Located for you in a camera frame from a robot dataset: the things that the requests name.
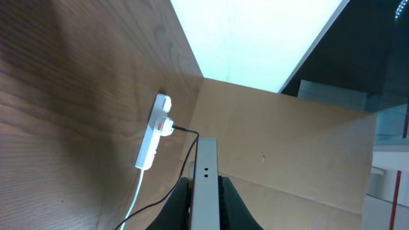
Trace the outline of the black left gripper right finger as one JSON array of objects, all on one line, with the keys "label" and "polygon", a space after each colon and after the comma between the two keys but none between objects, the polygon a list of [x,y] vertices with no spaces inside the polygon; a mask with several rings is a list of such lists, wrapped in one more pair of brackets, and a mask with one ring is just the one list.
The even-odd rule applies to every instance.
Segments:
[{"label": "black left gripper right finger", "polygon": [[219,214],[221,230],[263,230],[243,202],[228,177],[219,176]]}]

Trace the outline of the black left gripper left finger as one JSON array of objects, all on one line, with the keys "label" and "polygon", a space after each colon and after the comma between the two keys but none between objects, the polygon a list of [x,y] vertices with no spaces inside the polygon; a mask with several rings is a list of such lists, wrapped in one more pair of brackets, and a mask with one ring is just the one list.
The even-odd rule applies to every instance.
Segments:
[{"label": "black left gripper left finger", "polygon": [[182,177],[158,216],[146,230],[186,230],[189,223],[189,179]]}]

